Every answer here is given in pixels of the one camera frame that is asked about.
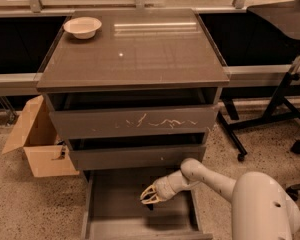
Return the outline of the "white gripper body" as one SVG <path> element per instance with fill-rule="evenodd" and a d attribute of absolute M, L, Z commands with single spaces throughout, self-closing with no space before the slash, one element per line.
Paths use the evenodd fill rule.
<path fill-rule="evenodd" d="M 158 202 L 168 201 L 181 191 L 181 183 L 176 176 L 161 177 L 153 185 Z"/>

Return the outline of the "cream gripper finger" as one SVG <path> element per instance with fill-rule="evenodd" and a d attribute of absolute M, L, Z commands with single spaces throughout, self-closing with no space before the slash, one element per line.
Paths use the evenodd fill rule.
<path fill-rule="evenodd" d="M 154 185 L 148 186 L 140 195 L 141 199 L 149 199 L 156 195 L 156 188 Z"/>
<path fill-rule="evenodd" d="M 144 205 L 150 205 L 150 204 L 156 204 L 162 202 L 161 199 L 154 197 L 154 198 L 149 198 L 149 199 L 142 199 L 141 203 Z"/>

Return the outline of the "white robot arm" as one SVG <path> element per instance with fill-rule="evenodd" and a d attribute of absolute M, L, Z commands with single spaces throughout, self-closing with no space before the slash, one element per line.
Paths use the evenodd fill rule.
<path fill-rule="evenodd" d="M 261 172 L 226 177 L 187 158 L 180 169 L 155 180 L 140 195 L 145 205 L 165 202 L 203 183 L 231 204 L 232 240 L 293 240 L 300 210 L 281 185 Z"/>

